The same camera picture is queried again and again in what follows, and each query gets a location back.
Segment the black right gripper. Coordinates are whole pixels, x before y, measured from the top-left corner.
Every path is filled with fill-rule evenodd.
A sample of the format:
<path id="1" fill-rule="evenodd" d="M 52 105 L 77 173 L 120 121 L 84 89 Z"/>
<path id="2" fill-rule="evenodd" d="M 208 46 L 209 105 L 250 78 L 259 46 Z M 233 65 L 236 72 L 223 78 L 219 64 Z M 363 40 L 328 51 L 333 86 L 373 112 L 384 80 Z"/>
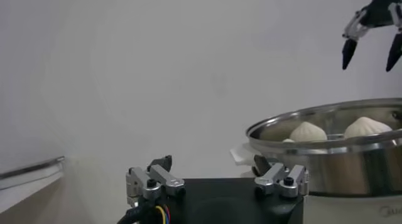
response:
<path id="1" fill-rule="evenodd" d="M 398 29 L 389 50 L 386 71 L 390 72 L 401 58 L 401 0 L 372 0 L 357 11 L 344 28 L 342 37 L 342 69 L 346 70 L 354 56 L 357 44 L 369 28 L 395 25 Z"/>

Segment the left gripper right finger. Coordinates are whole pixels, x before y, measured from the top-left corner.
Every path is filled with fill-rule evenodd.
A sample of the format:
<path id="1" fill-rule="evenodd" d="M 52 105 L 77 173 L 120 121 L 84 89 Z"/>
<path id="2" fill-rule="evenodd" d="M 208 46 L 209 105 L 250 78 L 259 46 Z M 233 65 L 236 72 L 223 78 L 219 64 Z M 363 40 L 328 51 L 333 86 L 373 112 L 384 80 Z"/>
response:
<path id="1" fill-rule="evenodd" d="M 305 166 L 288 168 L 278 160 L 259 155 L 255 155 L 253 161 L 253 173 L 256 175 L 254 192 L 258 199 L 265 199 L 274 193 L 288 199 L 309 194 L 309 172 Z"/>

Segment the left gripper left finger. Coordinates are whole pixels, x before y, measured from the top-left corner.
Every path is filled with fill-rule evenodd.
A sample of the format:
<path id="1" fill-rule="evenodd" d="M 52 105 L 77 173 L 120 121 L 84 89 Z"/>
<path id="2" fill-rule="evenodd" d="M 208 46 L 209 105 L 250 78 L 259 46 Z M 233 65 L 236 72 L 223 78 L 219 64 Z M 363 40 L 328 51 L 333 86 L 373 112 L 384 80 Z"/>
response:
<path id="1" fill-rule="evenodd" d="M 131 207 L 140 200 L 157 201 L 163 196 L 181 198 L 186 193 L 185 181 L 170 173 L 171 155 L 154 159 L 146 169 L 129 168 L 126 173 L 126 197 Z"/>

